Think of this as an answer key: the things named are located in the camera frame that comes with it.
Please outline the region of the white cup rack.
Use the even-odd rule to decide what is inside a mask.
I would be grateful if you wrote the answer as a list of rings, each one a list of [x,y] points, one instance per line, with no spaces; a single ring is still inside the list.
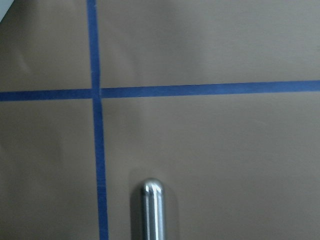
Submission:
[[[0,0],[0,22],[5,17],[14,0]]]

